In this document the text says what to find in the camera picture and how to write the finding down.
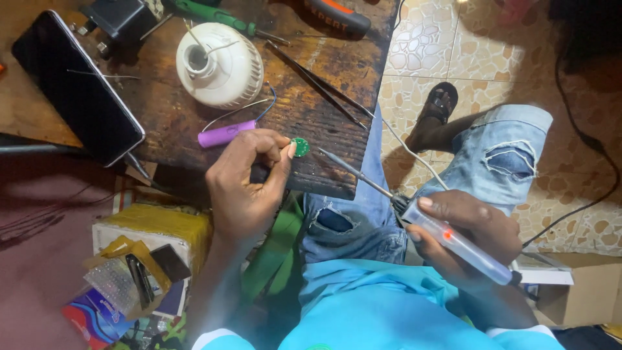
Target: bubble wrap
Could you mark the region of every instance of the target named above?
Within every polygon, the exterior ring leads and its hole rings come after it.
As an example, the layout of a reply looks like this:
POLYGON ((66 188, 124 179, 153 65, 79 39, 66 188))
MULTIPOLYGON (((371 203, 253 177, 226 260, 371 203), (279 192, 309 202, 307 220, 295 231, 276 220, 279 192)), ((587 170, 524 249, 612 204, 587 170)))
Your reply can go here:
POLYGON ((84 279, 124 315, 139 302, 129 267, 119 258, 92 268, 84 279))

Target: tweezers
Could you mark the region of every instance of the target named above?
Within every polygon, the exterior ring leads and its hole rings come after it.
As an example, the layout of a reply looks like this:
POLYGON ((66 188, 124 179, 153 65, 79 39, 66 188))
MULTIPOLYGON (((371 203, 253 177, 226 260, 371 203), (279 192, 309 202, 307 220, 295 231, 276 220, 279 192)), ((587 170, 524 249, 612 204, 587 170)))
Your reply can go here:
POLYGON ((358 126, 360 126, 363 129, 367 130, 367 127, 365 125, 363 125, 359 121, 359 119, 354 117, 352 115, 352 113, 350 113, 341 103, 339 103, 334 97, 332 97, 331 93, 329 93, 324 87, 322 87, 322 85, 324 85, 325 87, 329 88, 330 90, 333 90, 335 95, 337 95, 337 96, 341 97, 342 99, 350 102, 355 107, 357 107, 361 111, 365 112, 368 116, 374 118, 374 115, 370 111, 368 111, 367 108, 363 107, 360 103, 352 100, 350 97, 347 97, 343 92, 339 91, 333 85, 330 85, 324 79, 318 77, 315 73, 311 72, 309 69, 306 69, 305 67, 303 67, 300 64, 298 64, 298 62, 294 61, 294 59, 292 57, 289 57, 285 52, 283 52, 281 49, 279 49, 279 47, 277 45, 275 45, 273 42, 271 42, 270 40, 267 40, 267 41, 268 41, 268 44, 272 45, 272 47, 275 48, 283 57, 285 57, 289 62, 292 62, 296 67, 298 67, 300 69, 300 71, 302 73, 304 73, 304 75, 306 75, 309 78, 309 80, 311 80, 315 84, 315 86, 317 86, 321 91, 324 92, 324 94, 326 94, 326 97, 328 99, 330 99, 335 106, 338 106, 338 109, 340 109, 346 116, 348 116, 348 118, 350 120, 354 121, 358 126))

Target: orange screwdriver handle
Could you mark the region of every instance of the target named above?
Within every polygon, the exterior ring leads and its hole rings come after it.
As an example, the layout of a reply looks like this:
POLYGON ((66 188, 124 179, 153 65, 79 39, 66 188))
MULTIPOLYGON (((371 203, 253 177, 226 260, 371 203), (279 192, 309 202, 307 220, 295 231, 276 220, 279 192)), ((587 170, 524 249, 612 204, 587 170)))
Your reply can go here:
POLYGON ((305 7, 321 21, 344 32, 365 34, 371 27, 369 18, 332 0, 305 0, 305 7))

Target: colorful packaging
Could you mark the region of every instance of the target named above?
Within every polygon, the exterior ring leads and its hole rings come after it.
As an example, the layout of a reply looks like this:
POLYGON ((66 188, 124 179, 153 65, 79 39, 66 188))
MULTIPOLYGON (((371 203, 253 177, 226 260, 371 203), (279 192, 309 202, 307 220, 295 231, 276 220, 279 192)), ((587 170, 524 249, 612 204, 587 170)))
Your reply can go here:
POLYGON ((61 309, 63 315, 82 334, 93 350, 119 340, 133 321, 115 309, 95 288, 88 289, 61 309))

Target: blue wire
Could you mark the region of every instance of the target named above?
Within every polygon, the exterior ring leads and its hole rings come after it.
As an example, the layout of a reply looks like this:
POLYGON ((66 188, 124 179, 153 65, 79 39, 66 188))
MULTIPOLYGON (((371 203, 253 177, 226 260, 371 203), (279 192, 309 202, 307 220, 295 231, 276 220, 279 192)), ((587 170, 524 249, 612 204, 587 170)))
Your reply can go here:
POLYGON ((259 119, 261 119, 262 116, 264 116, 264 114, 266 114, 267 111, 270 110, 270 108, 272 108, 272 105, 274 104, 274 102, 276 102, 276 92, 274 91, 274 88, 272 87, 272 85, 270 86, 270 90, 272 90, 272 94, 274 95, 274 99, 272 100, 272 103, 270 103, 270 105, 268 106, 268 108, 266 108, 266 110, 264 111, 264 113, 261 113, 257 119, 255 119, 255 121, 258 121, 259 119))

